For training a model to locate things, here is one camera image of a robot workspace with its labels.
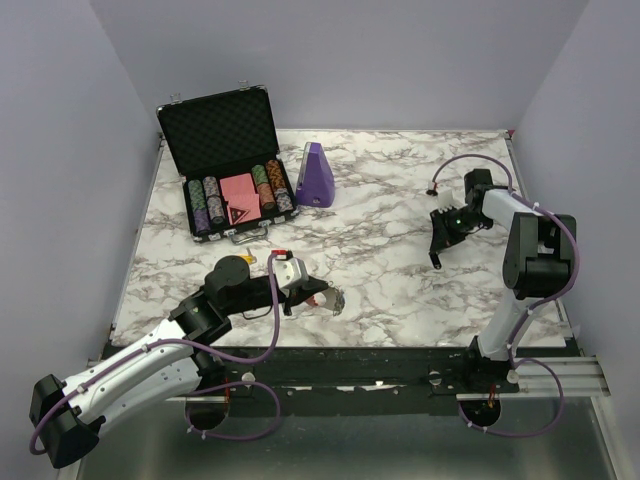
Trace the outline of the metal key organizer red handle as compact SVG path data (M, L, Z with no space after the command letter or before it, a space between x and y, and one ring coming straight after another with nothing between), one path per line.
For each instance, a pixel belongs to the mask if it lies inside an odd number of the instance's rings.
M334 316L338 316L342 313L346 300L343 290L330 286L324 291L312 295L306 300L306 303L312 307L329 310Z

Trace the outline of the key with black tag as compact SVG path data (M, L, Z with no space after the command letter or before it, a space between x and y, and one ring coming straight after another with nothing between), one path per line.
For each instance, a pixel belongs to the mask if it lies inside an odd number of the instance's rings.
M440 270L442 268L442 263L439 254L437 252L431 252L429 254L429 257L432 262L433 268L436 270Z

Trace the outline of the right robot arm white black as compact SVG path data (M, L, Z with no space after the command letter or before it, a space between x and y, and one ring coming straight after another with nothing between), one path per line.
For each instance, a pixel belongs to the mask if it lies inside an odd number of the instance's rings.
M461 206L455 204L451 192L438 192L434 184L427 191L437 199L437 208L430 213L429 256L434 268L442 268L442 252L475 231L494 225L508 231L501 303L473 342L480 357L464 362L459 370L462 384L480 392L496 380L496 369L489 360L511 360L531 323L532 312L564 295L575 282L576 220L571 215L552 214L512 188L496 185L488 169L466 174L464 188L465 203Z

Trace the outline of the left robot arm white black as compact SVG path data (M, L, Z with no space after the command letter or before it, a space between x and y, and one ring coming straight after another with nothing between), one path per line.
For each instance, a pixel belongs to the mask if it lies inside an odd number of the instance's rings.
M91 452L109 427L148 404L230 390L223 364L266 361L276 349L281 318L302 303L339 314L345 300L340 289L309 275L289 250L272 251L261 277L251 275L243 257L223 257L203 285L151 332L78 374L66 379L50 374L34 385L30 453L48 456L61 469ZM274 316L272 339L262 353L240 357L213 348L231 330L231 316L261 308Z

